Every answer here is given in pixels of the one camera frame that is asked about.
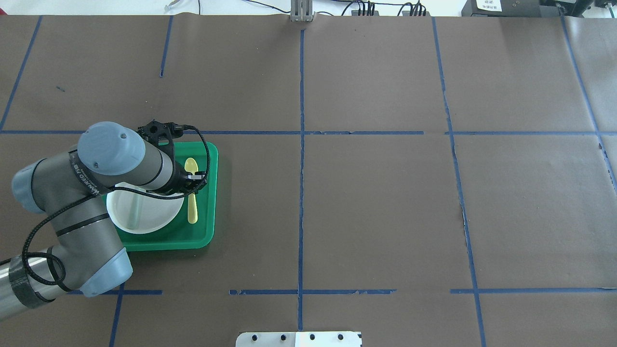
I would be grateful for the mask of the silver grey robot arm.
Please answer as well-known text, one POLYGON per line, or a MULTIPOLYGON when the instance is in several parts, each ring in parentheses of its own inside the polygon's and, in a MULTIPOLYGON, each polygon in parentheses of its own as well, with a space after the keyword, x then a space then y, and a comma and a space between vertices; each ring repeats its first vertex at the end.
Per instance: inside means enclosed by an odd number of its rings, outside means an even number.
POLYGON ((1 262, 1 320, 38 309, 74 290, 92 298, 133 273, 103 197, 125 191, 157 200, 198 193, 209 168, 190 173, 175 160, 174 139, 193 125, 151 121, 137 130, 100 121, 68 151, 18 171, 14 198, 46 217, 20 253, 1 262))

